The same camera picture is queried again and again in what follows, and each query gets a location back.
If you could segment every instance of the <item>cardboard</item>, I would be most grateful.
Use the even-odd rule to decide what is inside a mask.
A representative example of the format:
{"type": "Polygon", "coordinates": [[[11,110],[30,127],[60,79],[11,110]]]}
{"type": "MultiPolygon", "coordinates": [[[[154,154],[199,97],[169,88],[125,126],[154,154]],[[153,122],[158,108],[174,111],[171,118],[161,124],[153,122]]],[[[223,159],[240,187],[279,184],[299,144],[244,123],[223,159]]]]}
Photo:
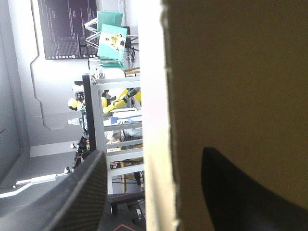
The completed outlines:
{"type": "MultiPolygon", "coordinates": [[[[146,15],[140,17],[141,73],[153,77],[142,83],[148,229],[214,230],[200,179],[204,147],[215,147],[264,187],[308,209],[308,2],[164,4],[166,68],[156,71],[167,73],[170,133],[160,125],[167,126],[162,116],[155,119],[164,111],[147,93],[150,86],[165,88],[160,75],[157,80],[146,70],[153,60],[142,56],[142,49],[150,51],[143,44],[153,40],[142,33],[146,15]]],[[[156,16],[153,3],[143,6],[156,16]]],[[[159,60],[163,55],[154,48],[159,60]]]]}

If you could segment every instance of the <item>yellow robot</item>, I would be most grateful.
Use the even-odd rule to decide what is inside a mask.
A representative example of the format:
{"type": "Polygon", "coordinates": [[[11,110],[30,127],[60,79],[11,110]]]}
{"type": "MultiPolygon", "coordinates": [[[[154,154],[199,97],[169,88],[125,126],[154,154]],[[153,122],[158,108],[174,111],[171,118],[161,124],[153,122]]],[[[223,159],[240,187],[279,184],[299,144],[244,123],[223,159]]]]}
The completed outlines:
{"type": "Polygon", "coordinates": [[[119,97],[110,103],[109,106],[103,108],[105,114],[111,112],[114,109],[123,107],[129,100],[129,98],[135,97],[135,99],[141,103],[141,91],[140,88],[125,89],[119,97]]]}

